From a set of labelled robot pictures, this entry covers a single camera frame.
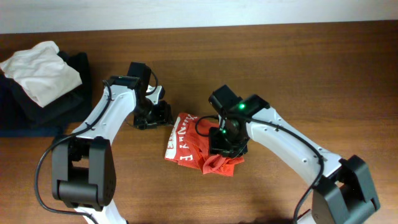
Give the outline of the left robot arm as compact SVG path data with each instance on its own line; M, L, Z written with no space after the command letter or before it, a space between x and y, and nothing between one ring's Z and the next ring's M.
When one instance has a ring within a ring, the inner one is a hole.
M154 72L133 62L127 75L104 83L101 100L84 122L51 148L52 195L88 223L126 223L113 200L116 171L111 145L121 125L133 115L140 130L174 123L162 86L150 86Z

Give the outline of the red t-shirt with white print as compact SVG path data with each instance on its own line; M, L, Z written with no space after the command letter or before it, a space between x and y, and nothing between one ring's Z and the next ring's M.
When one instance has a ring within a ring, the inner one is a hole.
M228 177L234 175L234 167L243 163L238 157L230 159L221 155L210 154L209 140L196 132L195 125L203 134L216 126L207 120L188 113L179 113L167 143L164 158L180 166L199 169L203 174L220 174Z

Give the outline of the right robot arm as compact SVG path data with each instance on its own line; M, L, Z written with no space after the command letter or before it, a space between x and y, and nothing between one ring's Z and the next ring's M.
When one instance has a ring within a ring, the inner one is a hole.
M314 143L286 122L258 95L242 99L226 85L208 99L219 117L209 130L211 154L235 159L250 140L272 151L307 184L294 211L294 223L360 224L381 204L368 165Z

